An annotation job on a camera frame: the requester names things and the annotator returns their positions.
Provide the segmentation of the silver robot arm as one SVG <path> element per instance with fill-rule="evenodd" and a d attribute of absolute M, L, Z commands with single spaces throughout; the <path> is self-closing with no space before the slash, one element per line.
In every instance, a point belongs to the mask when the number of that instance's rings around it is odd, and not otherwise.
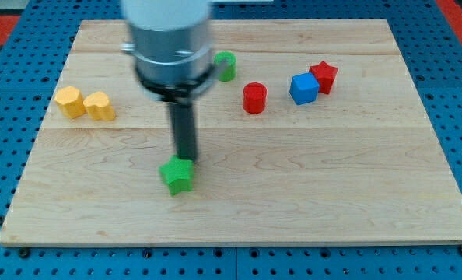
<path fill-rule="evenodd" d="M 198 158 L 194 101 L 205 94 L 231 61 L 214 61 L 208 0 L 121 0 L 130 40 L 123 52 L 145 95 L 166 103 L 176 154 Z"/>

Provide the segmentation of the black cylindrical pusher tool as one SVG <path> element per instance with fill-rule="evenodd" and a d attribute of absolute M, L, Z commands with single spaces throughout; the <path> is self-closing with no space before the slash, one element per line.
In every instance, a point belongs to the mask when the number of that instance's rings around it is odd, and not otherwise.
<path fill-rule="evenodd" d="M 168 107 L 176 154 L 180 159 L 194 162 L 198 158 L 198 145 L 193 106 L 170 103 Z"/>

